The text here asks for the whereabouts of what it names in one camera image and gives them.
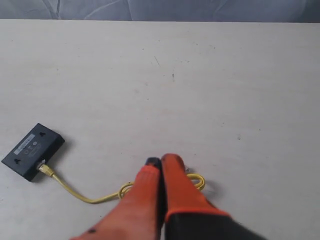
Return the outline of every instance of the gray fabric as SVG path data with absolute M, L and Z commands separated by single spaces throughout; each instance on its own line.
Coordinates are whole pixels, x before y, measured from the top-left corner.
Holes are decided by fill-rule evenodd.
M 1 0 L 2 19 L 292 22 L 318 0 Z
M 0 19 L 57 19 L 59 0 L 0 0 Z
M 131 20 L 127 0 L 62 0 L 62 19 Z

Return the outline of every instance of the black device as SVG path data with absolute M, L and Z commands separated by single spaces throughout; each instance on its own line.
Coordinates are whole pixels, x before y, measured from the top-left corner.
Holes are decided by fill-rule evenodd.
M 47 163 L 65 140 L 56 132 L 38 123 L 2 160 L 17 174 L 31 181 L 38 165 Z

